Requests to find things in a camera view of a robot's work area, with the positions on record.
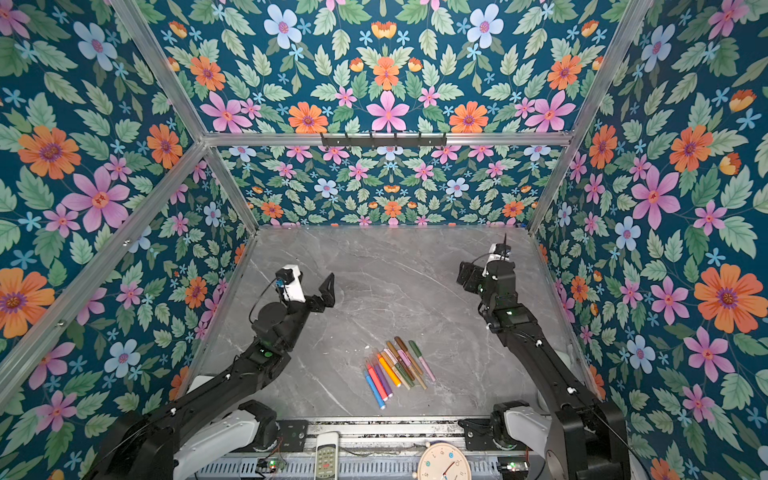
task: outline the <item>clock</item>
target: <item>clock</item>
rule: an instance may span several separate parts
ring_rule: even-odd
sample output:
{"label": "clock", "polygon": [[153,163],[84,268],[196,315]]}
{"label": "clock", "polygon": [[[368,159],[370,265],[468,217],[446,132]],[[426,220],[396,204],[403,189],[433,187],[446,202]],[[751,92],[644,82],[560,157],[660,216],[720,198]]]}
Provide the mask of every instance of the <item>clock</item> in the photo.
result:
{"label": "clock", "polygon": [[412,474],[418,480],[472,480],[467,458],[450,443],[427,443],[419,460],[419,469]]}

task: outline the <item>floral wall panel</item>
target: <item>floral wall panel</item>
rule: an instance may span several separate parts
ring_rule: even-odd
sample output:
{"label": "floral wall panel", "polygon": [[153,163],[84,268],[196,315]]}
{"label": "floral wall panel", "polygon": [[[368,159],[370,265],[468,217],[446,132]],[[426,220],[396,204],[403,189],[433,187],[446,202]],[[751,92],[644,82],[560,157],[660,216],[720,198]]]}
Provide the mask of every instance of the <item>floral wall panel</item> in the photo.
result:
{"label": "floral wall panel", "polygon": [[210,131],[478,133],[570,129],[626,2],[165,5],[155,35]]}
{"label": "floral wall panel", "polygon": [[81,478],[117,417],[175,399],[246,242],[201,163],[0,416],[0,478]]}
{"label": "floral wall panel", "polygon": [[288,146],[222,155],[259,223],[520,227],[533,217],[560,151]]}
{"label": "floral wall panel", "polygon": [[653,478],[768,475],[768,8],[665,2],[539,230]]}
{"label": "floral wall panel", "polygon": [[0,13],[2,359],[189,140],[106,4]]}

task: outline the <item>aluminum frame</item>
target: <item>aluminum frame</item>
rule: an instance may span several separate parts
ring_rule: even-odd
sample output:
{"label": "aluminum frame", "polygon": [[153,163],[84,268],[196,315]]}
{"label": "aluminum frame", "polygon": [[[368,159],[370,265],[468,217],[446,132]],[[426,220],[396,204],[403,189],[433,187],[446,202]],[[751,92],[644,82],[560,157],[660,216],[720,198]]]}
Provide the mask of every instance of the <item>aluminum frame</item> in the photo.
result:
{"label": "aluminum frame", "polygon": [[221,190],[231,200],[230,203],[232,203],[232,208],[237,212],[240,221],[245,223],[248,234],[256,235],[256,232],[259,230],[259,225],[256,222],[256,218],[253,217],[250,208],[248,208],[248,203],[243,195],[243,191],[237,186],[234,176],[229,168],[227,168],[227,164],[224,163],[221,153],[216,148],[209,147],[208,152],[205,155],[205,160],[214,175],[216,175],[216,179],[219,180]]}
{"label": "aluminum frame", "polygon": [[634,40],[637,31],[643,24],[643,19],[646,13],[653,5],[654,0],[630,0],[627,9],[624,10],[624,15],[619,21],[619,25],[616,27],[616,33],[611,39],[611,43],[608,45],[608,50],[605,52],[605,59],[603,66],[598,70],[598,74],[594,77],[592,87],[589,89],[587,98],[579,108],[576,121],[574,122],[573,139],[571,143],[565,148],[565,151],[560,155],[557,164],[554,166],[554,170],[549,176],[547,186],[544,187],[544,191],[541,192],[541,197],[538,199],[538,207],[536,208],[536,214],[533,217],[528,231],[531,234],[535,234],[538,230],[538,226],[544,220],[544,216],[551,208],[554,198],[557,196],[558,189],[565,179],[565,175],[568,173],[568,165],[576,158],[578,149],[581,144],[584,143],[584,137],[587,135],[594,116],[598,112],[598,108],[603,102],[603,98],[608,93],[608,88],[616,76],[616,72],[624,61],[624,57],[629,51],[629,47]]}
{"label": "aluminum frame", "polygon": [[232,278],[230,278],[227,291],[224,292],[224,295],[219,302],[219,306],[216,309],[216,315],[213,317],[213,319],[211,319],[211,324],[208,326],[208,332],[206,333],[205,339],[200,344],[200,346],[197,347],[197,352],[195,353],[195,356],[192,359],[192,363],[190,364],[189,373],[181,383],[181,387],[179,388],[180,395],[178,398],[181,398],[187,393],[192,380],[194,380],[196,376],[200,375],[200,369],[203,368],[203,364],[205,363],[206,354],[208,353],[211,340],[216,339],[219,336],[219,331],[221,330],[224,319],[227,318],[227,312],[230,309],[230,305],[235,299],[237,288],[242,283],[243,276],[245,275],[246,269],[250,263],[250,258],[253,255],[253,252],[256,251],[256,242],[257,236],[255,234],[250,235],[248,244],[245,247],[245,252],[243,252],[243,256],[240,258],[240,263],[238,263],[235,267],[234,274]]}
{"label": "aluminum frame", "polygon": [[[326,138],[344,138],[345,134],[328,134]],[[349,134],[349,138],[364,140],[370,138],[369,134]],[[391,138],[396,144],[399,139],[413,140],[419,134],[373,134],[377,140]],[[422,138],[442,138],[442,134],[422,134]],[[445,134],[447,145],[551,145],[566,147],[571,143],[571,132],[516,132],[516,133],[492,133],[492,134]],[[309,145],[318,147],[323,145],[323,138],[319,134],[260,134],[258,132],[245,131],[242,134],[209,133],[205,135],[206,144],[211,147],[237,147],[247,145],[260,147],[263,145]]]}
{"label": "aluminum frame", "polygon": [[54,348],[61,334],[91,300],[93,292],[123,259],[131,243],[141,238],[144,228],[168,203],[170,195],[192,174],[204,152],[205,146],[199,142],[187,149],[178,163],[3,359],[0,363],[0,411],[29,378],[40,359]]}

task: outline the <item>white remote control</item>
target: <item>white remote control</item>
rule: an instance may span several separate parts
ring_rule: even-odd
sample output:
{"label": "white remote control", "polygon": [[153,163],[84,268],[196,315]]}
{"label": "white remote control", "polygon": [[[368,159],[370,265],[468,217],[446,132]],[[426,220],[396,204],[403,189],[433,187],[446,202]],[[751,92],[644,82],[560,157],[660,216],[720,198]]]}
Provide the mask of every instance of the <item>white remote control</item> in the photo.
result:
{"label": "white remote control", "polygon": [[339,433],[327,432],[317,436],[315,449],[315,480],[339,479]]}

